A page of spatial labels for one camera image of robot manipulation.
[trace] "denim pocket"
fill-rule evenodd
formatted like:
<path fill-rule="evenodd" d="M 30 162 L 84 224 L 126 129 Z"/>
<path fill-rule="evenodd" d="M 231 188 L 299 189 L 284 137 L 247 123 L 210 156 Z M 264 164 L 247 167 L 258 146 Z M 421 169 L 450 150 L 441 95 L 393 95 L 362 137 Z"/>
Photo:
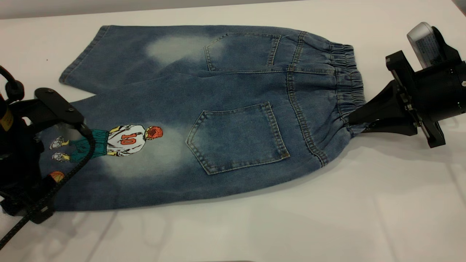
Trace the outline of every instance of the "denim pocket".
<path fill-rule="evenodd" d="M 186 144 L 209 175 L 290 157 L 269 102 L 202 111 Z"/>
<path fill-rule="evenodd" d="M 280 38 L 279 34 L 227 33 L 204 47 L 209 71 L 272 66 Z"/>

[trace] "elastic waistband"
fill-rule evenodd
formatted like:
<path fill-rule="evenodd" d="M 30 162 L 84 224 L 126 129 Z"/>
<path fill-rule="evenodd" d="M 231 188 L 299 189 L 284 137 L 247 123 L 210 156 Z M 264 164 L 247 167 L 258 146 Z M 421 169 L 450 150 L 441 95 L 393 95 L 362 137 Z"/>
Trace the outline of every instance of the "elastic waistband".
<path fill-rule="evenodd" d="M 356 135 L 365 126 L 349 126 L 348 115 L 366 103 L 363 80 L 356 68 L 354 49 L 350 45 L 331 43 L 331 64 L 335 68 L 338 111 L 348 130 Z"/>

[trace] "blue denim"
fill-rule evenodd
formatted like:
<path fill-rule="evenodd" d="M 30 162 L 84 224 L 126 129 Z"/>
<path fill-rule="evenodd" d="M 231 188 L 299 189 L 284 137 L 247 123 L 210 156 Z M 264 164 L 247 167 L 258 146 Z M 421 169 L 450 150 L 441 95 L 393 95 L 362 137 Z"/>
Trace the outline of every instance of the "blue denim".
<path fill-rule="evenodd" d="M 325 166 L 363 130 L 348 124 L 365 103 L 353 48 L 288 28 L 103 26 L 60 82 L 96 94 L 73 105 L 108 134 L 57 210 L 277 185 Z M 54 128 L 42 140 L 44 176 L 69 172 L 87 148 Z"/>

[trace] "basketball player illustration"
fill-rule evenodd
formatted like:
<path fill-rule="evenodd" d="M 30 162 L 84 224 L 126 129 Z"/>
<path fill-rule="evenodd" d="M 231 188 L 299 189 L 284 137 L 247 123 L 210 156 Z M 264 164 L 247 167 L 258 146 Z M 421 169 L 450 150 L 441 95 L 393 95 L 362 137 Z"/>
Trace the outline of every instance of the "basketball player illustration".
<path fill-rule="evenodd" d="M 163 131 L 158 126 L 149 126 L 145 129 L 142 125 L 121 125 L 110 131 L 93 129 L 92 135 L 96 140 L 96 149 L 92 159 L 110 155 L 124 157 L 139 152 L 147 140 L 154 140 L 163 136 Z M 57 152 L 52 159 L 60 162 L 80 162 L 90 150 L 87 139 L 65 141 L 63 137 L 56 138 L 50 145 L 50 149 L 62 146 L 74 145 L 76 150 L 70 155 Z"/>

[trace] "label sticker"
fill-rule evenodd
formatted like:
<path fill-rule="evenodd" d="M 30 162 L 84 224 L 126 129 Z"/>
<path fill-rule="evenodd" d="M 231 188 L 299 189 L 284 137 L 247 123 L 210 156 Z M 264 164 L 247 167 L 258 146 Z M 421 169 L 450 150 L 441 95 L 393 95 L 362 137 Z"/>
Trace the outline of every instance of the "label sticker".
<path fill-rule="evenodd" d="M 13 125 L 13 115 L 11 114 L 9 108 L 7 109 L 5 115 L 0 118 L 0 123 L 5 131 L 10 130 L 11 126 Z"/>

